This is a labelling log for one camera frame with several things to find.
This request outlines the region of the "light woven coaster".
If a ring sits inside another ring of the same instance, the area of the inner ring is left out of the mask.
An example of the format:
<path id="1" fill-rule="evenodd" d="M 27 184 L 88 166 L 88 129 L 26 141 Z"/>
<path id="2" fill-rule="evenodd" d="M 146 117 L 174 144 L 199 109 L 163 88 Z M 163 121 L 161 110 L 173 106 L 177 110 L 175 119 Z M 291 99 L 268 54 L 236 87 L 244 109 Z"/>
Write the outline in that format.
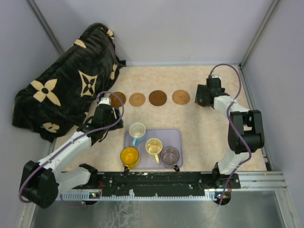
<path id="1" fill-rule="evenodd" d="M 190 94 L 185 90 L 176 90 L 172 94 L 172 100 L 178 105 L 186 105 L 190 101 Z"/>

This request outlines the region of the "white and blue mug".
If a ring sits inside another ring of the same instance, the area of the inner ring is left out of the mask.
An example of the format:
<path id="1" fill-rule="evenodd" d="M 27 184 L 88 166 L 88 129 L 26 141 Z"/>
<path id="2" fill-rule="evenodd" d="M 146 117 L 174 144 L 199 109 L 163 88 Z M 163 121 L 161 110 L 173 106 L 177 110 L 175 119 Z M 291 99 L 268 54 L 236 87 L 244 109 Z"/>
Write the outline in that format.
<path id="1" fill-rule="evenodd" d="M 133 123 L 129 128 L 129 134 L 133 138 L 132 146 L 135 147 L 145 140 L 146 128 L 143 123 Z"/>

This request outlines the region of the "light wooden coaster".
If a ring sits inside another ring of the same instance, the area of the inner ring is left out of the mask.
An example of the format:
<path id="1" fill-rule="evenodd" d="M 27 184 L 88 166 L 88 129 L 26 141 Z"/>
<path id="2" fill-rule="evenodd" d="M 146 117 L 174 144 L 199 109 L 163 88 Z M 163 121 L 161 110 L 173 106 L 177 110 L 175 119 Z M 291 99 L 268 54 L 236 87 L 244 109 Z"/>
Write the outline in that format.
<path id="1" fill-rule="evenodd" d="M 133 93 L 129 98 L 130 105 L 134 107 L 142 106 L 145 103 L 145 95 L 142 93 Z"/>

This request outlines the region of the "yellow mug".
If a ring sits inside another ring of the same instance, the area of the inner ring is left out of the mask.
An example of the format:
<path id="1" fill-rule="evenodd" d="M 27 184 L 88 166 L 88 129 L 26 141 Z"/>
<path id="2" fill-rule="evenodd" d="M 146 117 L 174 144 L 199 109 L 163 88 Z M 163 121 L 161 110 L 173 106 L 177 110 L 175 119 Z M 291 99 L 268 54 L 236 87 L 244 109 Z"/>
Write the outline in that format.
<path id="1" fill-rule="evenodd" d="M 136 168 L 140 163 L 140 155 L 136 148 L 127 147 L 121 151 L 121 162 L 124 166 L 124 172 L 128 172 L 130 169 Z"/>

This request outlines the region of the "dark brown round coaster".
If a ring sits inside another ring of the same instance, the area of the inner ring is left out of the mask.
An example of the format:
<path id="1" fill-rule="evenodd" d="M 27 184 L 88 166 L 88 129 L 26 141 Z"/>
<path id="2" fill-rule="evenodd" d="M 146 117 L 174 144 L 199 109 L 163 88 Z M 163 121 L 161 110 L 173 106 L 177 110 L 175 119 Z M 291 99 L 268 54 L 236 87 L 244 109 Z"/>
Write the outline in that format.
<path id="1" fill-rule="evenodd" d="M 162 106 L 167 101 L 167 95 L 161 90 L 155 90 L 149 95 L 149 102 L 154 106 Z"/>

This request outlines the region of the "cream mug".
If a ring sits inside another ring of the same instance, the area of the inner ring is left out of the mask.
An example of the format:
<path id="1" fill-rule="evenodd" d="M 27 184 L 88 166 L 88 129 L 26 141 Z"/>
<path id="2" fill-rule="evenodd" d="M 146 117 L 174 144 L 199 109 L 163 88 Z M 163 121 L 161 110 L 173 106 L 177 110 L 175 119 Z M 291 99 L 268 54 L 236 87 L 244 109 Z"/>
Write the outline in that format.
<path id="1" fill-rule="evenodd" d="M 148 153 L 148 155 L 155 159 L 156 164 L 160 164 L 160 154 L 163 149 L 162 142 L 157 138 L 151 138 L 149 139 L 145 144 L 145 149 Z"/>

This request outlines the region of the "purple mug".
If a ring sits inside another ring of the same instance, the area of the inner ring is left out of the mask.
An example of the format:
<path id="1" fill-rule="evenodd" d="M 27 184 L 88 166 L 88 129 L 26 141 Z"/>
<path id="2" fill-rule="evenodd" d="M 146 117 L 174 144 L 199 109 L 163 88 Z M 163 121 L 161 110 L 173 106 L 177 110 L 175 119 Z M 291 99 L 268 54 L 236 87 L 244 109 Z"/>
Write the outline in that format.
<path id="1" fill-rule="evenodd" d="M 177 165 L 179 159 L 180 153 L 175 147 L 165 147 L 161 152 L 161 162 L 167 169 L 174 169 L 176 172 L 179 172 L 180 168 Z"/>

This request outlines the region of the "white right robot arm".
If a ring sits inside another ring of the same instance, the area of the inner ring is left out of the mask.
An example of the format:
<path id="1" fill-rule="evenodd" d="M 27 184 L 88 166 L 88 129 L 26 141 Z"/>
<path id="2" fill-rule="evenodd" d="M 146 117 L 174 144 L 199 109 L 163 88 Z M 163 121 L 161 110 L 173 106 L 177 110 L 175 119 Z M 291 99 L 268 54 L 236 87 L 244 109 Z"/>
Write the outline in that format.
<path id="1" fill-rule="evenodd" d="M 198 85 L 195 103 L 212 107 L 228 119 L 229 148 L 215 164 L 212 174 L 201 181 L 204 188 L 228 187 L 239 167 L 265 144 L 262 114 L 259 110 L 249 110 L 232 99 L 221 86 L 218 75 L 210 75 L 205 85 Z"/>

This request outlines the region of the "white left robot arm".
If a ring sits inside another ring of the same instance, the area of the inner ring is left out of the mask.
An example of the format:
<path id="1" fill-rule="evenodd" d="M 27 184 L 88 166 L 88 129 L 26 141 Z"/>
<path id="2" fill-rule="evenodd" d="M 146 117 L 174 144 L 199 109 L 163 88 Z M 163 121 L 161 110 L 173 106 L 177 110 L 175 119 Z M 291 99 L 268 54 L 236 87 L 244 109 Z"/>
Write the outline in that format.
<path id="1" fill-rule="evenodd" d="M 111 99 L 100 99 L 93 116 L 56 151 L 38 162 L 29 161 L 23 168 L 19 200 L 48 208 L 58 196 L 79 186 L 92 189 L 98 185 L 96 168 L 81 164 L 73 171 L 64 169 L 78 155 L 105 139 L 109 131 L 123 127 L 122 114 L 111 106 Z"/>

